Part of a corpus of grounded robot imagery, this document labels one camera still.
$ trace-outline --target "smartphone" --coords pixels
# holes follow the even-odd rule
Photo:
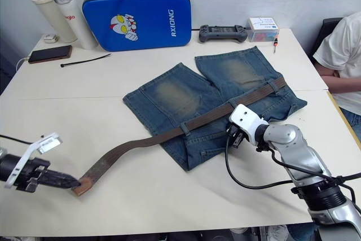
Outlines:
[[[43,50],[33,51],[28,60],[29,64],[48,62],[50,60],[68,59],[72,53],[71,45],[54,47]]]

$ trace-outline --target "screwdriver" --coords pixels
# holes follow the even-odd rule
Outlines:
[[[276,47],[277,47],[277,45],[278,45],[278,34],[277,34],[277,36],[276,36],[276,38],[275,38],[275,41],[273,42],[273,46],[275,47],[275,49],[274,49],[274,51],[273,51],[273,54],[276,53]]]

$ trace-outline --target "brown leather belt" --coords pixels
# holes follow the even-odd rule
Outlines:
[[[284,81],[283,77],[280,77],[272,81],[272,84],[267,84],[264,87],[257,89],[249,93],[248,95],[245,95],[244,97],[238,99],[236,101],[236,104],[244,104],[245,106],[247,106],[275,92],[275,87],[277,87],[277,89],[280,89],[281,87],[284,87],[286,85],[287,83]],[[195,119],[186,122],[185,125],[187,129],[191,131],[212,121],[215,121],[227,114],[230,114],[233,110],[234,107],[231,104],[227,103],[207,112],[206,114],[203,114]],[[74,193],[77,196],[80,196],[87,192],[89,189],[91,189],[92,186],[99,180],[99,178],[119,159],[119,157],[121,157],[129,150],[139,147],[149,147],[159,143],[163,143],[182,134],[184,134],[184,132],[181,127],[177,127],[151,138],[140,139],[137,141],[128,141],[113,148],[105,155],[103,155],[79,179],[81,186],[73,188]]]

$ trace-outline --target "water bottle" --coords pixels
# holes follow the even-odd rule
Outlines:
[[[57,31],[63,42],[73,42],[77,39],[54,0],[32,0],[32,2]]]
[[[58,4],[68,24],[78,37],[81,46],[84,49],[92,49],[97,46],[98,42],[90,31],[76,0],[55,0],[55,3]]]

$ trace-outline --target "belt loop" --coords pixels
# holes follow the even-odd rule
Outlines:
[[[275,93],[277,93],[277,91],[279,91],[279,87],[275,84],[273,79],[267,80],[267,83],[271,86],[271,88],[273,89],[273,91]]]
[[[233,108],[236,108],[238,106],[237,101],[233,98],[229,100],[229,103],[231,104],[231,106],[233,106]]]
[[[181,130],[184,132],[184,134],[187,136],[191,135],[191,132],[188,130],[186,123],[182,122],[179,126],[181,128]]]

